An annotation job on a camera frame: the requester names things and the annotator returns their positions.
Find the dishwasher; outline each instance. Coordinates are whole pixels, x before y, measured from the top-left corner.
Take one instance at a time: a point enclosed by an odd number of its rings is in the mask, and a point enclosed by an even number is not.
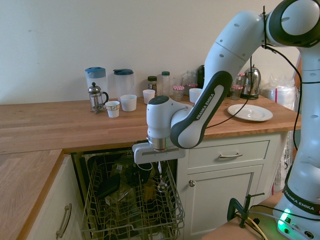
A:
[[[78,156],[84,240],[175,240],[181,235],[185,213],[176,159],[138,165],[131,148]]]

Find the kitchen counter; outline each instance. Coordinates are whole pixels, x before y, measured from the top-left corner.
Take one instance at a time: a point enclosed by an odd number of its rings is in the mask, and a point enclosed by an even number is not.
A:
[[[226,99],[208,126],[230,117],[227,108],[244,99]],[[232,118],[209,128],[204,139],[226,138],[293,130],[296,113],[260,96],[249,100],[273,113],[268,121]],[[89,101],[0,105],[0,154],[63,149],[64,153],[130,147],[147,136],[146,107],[142,97],[132,112],[120,109],[120,116],[109,118],[107,112],[90,112]]]
[[[230,117],[227,108],[244,99],[226,99],[208,126]],[[296,113],[262,96],[248,104],[270,110],[264,122],[232,118],[205,131],[205,139],[293,130]],[[63,153],[130,147],[146,139],[146,107],[142,97],[133,112],[117,118],[90,112],[84,101],[0,105],[0,235],[24,240],[38,215],[62,163]]]

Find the metal handle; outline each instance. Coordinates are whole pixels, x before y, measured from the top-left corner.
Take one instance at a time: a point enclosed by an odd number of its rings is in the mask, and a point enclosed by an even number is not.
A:
[[[237,157],[241,157],[243,156],[243,154],[239,154],[238,152],[236,153],[236,155],[231,155],[231,156],[223,156],[223,155],[219,155],[220,159],[231,159],[231,158],[237,158]]]
[[[190,187],[194,187],[196,185],[196,182],[195,181],[193,181],[193,180],[190,180],[189,181],[189,186]]]
[[[65,212],[64,212],[64,216],[63,216],[63,220],[62,220],[60,229],[55,232],[56,239],[62,238],[64,236],[64,234],[66,232],[66,229],[68,227],[68,223],[69,223],[70,217],[71,217],[71,209],[72,209],[71,203],[64,207],[64,211]]]

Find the wooden table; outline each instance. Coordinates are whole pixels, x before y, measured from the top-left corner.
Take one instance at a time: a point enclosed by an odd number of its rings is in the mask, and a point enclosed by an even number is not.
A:
[[[186,97],[183,101],[190,104]],[[244,102],[224,100],[209,126],[229,118],[229,106]],[[293,130],[295,112],[262,96],[248,104],[270,110],[273,118],[252,122],[234,117],[207,129],[204,138]],[[139,97],[135,111],[120,109],[119,117],[109,118],[107,112],[90,112],[88,100],[0,105],[1,239],[27,237],[61,166],[63,153],[130,147],[146,139],[146,107]]]
[[[275,195],[267,198],[261,205],[265,205],[268,207],[274,207],[279,202],[282,192],[278,192]],[[272,210],[264,207],[253,207],[251,209],[253,212],[260,212],[272,215]],[[263,230],[263,233],[269,240],[288,240],[282,234],[280,234],[277,230],[277,222],[268,216],[260,215],[260,214],[250,214],[249,217],[251,219],[258,218],[260,220],[259,227]],[[240,228],[240,218],[235,217],[229,222],[225,223],[221,227],[213,230],[209,234],[203,236],[202,240],[261,240],[262,237],[256,233],[249,226],[245,226],[245,228]]]

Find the robotic arm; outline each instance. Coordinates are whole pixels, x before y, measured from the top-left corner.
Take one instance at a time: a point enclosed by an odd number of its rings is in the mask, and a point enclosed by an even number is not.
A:
[[[284,0],[264,18],[242,11],[224,28],[205,60],[204,87],[194,107],[166,96],[148,103],[148,143],[133,147],[134,158],[143,163],[144,156],[149,162],[184,157],[184,149],[203,140],[233,79],[258,47],[265,43],[297,47],[303,79],[301,142],[276,206],[286,213],[274,211],[273,215],[291,226],[277,222],[287,238],[320,240],[320,0]]]

